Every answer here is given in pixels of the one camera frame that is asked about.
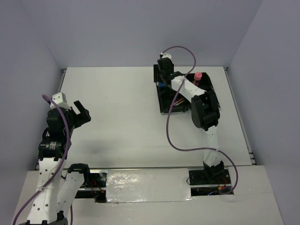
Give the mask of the pink capped crayon tube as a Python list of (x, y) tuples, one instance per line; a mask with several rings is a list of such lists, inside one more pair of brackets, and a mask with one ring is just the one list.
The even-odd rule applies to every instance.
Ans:
[(196, 72), (194, 74), (193, 84), (195, 86), (198, 86), (200, 80), (202, 79), (202, 76), (203, 76), (202, 72)]

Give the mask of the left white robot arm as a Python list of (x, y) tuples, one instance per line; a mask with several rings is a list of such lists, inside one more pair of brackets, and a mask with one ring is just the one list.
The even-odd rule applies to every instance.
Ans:
[(71, 225), (74, 222), (72, 203), (80, 187), (88, 186), (92, 175), (87, 164), (72, 164), (66, 176), (63, 167), (71, 147), (74, 129), (91, 121), (89, 111), (79, 100), (74, 102), (76, 113), (65, 100), (43, 96), (51, 106), (47, 113), (47, 127), (38, 146), (39, 172), (36, 192), (19, 209), (13, 219), (17, 224), (22, 211), (32, 203), (24, 224)]

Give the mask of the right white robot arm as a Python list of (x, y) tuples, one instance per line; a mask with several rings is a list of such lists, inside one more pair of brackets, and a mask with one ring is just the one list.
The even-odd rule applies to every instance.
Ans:
[(209, 147), (218, 148), (220, 104), (209, 75), (206, 72), (184, 75), (175, 71), (172, 60), (165, 55), (158, 59), (153, 71), (160, 112), (190, 110), (193, 124), (205, 131)]

